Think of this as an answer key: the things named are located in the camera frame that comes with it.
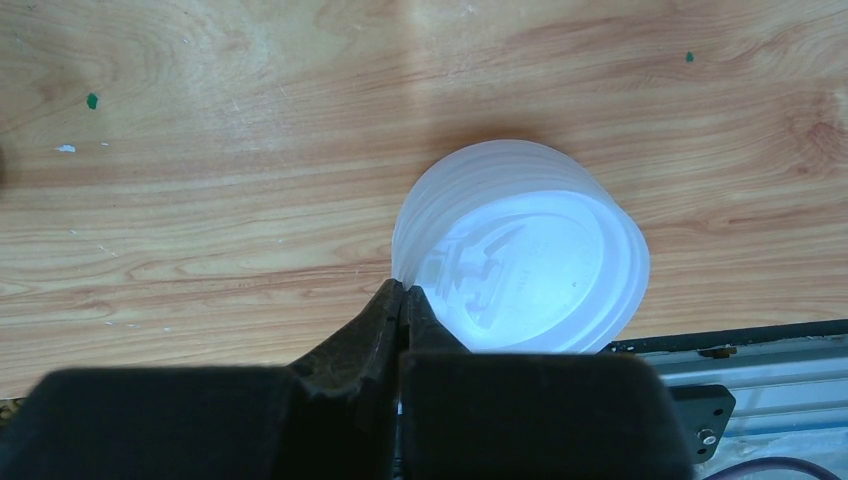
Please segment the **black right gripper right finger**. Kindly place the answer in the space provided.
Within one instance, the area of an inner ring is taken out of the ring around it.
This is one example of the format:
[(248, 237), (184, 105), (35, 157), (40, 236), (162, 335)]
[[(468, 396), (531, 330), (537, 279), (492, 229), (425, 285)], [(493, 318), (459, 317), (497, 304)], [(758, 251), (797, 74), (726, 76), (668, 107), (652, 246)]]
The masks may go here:
[(409, 289), (401, 322), (407, 479), (690, 479), (671, 395), (632, 355), (471, 353)]

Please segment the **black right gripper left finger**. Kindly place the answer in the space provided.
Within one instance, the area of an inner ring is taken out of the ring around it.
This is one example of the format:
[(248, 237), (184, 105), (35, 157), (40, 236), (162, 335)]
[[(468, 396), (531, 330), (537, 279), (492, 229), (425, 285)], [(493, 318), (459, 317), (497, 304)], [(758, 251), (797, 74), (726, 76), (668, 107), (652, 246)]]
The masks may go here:
[(5, 479), (370, 476), (396, 411), (402, 285), (285, 366), (74, 368), (1, 432)]

